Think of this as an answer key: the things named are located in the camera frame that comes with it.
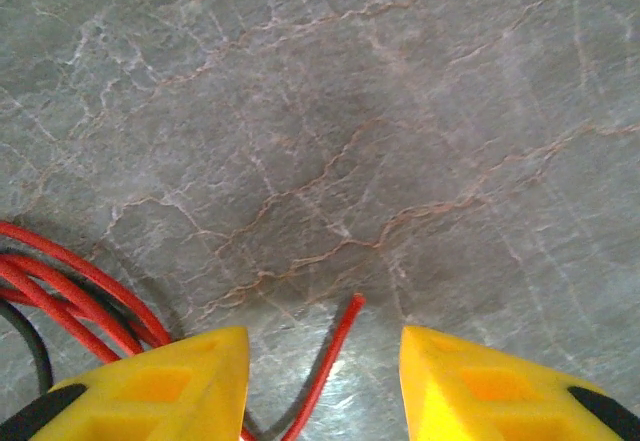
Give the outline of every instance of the wire bundle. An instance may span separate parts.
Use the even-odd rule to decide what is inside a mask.
[[[36,361],[38,383],[42,394],[53,384],[46,347],[29,320],[10,303],[42,309],[105,363],[116,361],[120,356],[80,320],[90,321],[102,328],[127,355],[143,352],[141,342],[152,348],[171,342],[169,333],[162,323],[137,296],[88,261],[42,236],[8,222],[0,221],[0,234],[36,248],[65,263],[94,283],[78,285],[34,258],[16,254],[0,255],[0,278],[4,278],[13,286],[0,286],[0,315],[20,332],[29,345]],[[62,297],[49,294],[34,279],[55,288]],[[282,438],[283,441],[296,439],[309,420],[322,394],[331,367],[364,304],[363,296],[359,294],[353,296],[333,335],[309,394],[298,416]],[[133,314],[136,319],[129,319],[125,313]],[[242,439],[256,440],[244,427]]]

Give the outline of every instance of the black rubber edge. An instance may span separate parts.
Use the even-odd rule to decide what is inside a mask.
[[[587,388],[571,386],[571,395],[624,441],[640,441],[640,418],[615,399]]]
[[[40,396],[0,424],[0,439],[27,441],[86,390],[84,384],[70,384]]]

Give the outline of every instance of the marble floor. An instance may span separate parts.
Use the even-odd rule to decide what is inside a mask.
[[[242,324],[277,439],[407,439],[405,324],[640,414],[640,0],[1,0],[0,214],[172,334]],[[98,365],[25,310],[62,379]],[[0,324],[3,417],[36,395]]]

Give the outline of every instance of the yellow 3d printed piece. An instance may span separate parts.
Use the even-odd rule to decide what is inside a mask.
[[[404,329],[400,381],[411,441],[621,439],[568,391],[598,387],[431,329]]]
[[[54,386],[87,390],[33,441],[238,441],[249,376],[245,328],[219,329]]]

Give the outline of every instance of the red insulated wire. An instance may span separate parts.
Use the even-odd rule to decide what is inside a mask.
[[[119,284],[115,279],[106,275],[88,261],[72,253],[68,249],[49,241],[31,231],[15,226],[6,221],[0,221],[0,234],[28,244],[43,253],[68,264],[83,276],[86,276],[118,301],[133,311],[140,321],[151,331],[160,344],[171,342],[169,333],[164,329],[158,318],[131,291]]]
[[[9,301],[11,303],[39,308],[38,303],[34,303],[22,291],[18,291],[17,289],[4,288],[0,286],[0,298],[5,299],[6,301]],[[82,309],[73,304],[71,301],[52,297],[52,302],[56,303],[58,307],[66,310],[69,314],[76,318],[96,322],[94,318],[86,314],[84,311],[82,311]],[[161,346],[161,344],[159,344],[158,341],[153,337],[151,332],[140,323],[129,321],[129,325],[131,326],[131,329],[133,329],[133,331],[136,333],[136,335],[152,348],[158,348]]]
[[[31,280],[19,268],[8,261],[0,259],[0,276],[13,284],[27,295],[39,308],[57,321],[72,336],[80,341],[89,351],[94,353],[104,363],[117,361],[120,357],[114,353],[95,334],[89,331],[66,310],[52,302],[53,297],[42,289],[38,283]]]
[[[138,354],[143,351],[140,343],[98,302],[55,269],[37,259],[26,256],[7,254],[2,256],[2,259],[57,289],[65,298],[80,308],[85,317],[88,317],[104,329],[128,355]]]
[[[349,331],[351,330],[351,327],[353,326],[358,313],[365,305],[365,303],[366,300],[361,294],[355,294],[353,298],[351,298],[349,307],[342,316],[336,332],[333,334],[333,339],[331,340],[331,344],[329,345],[327,354],[322,360],[322,364],[320,365],[318,374],[316,374],[316,377],[313,380],[311,390],[309,391],[309,394],[302,404],[302,409],[300,409],[300,412],[298,412],[298,415],[293,421],[293,424],[289,427],[285,435],[282,437],[282,441],[292,441],[296,439],[300,435],[300,432],[304,428],[305,424],[307,424],[307,421],[309,421],[311,413],[313,412],[313,409],[315,408],[316,404],[318,403],[318,399],[322,394],[324,385],[327,383],[327,378],[329,377],[329,373],[331,372],[333,363],[335,363],[338,355],[340,354],[342,345],[344,344],[345,339],[347,339],[347,335],[349,334]],[[253,436],[244,427],[242,428],[241,436],[244,441],[256,441],[255,436]]]

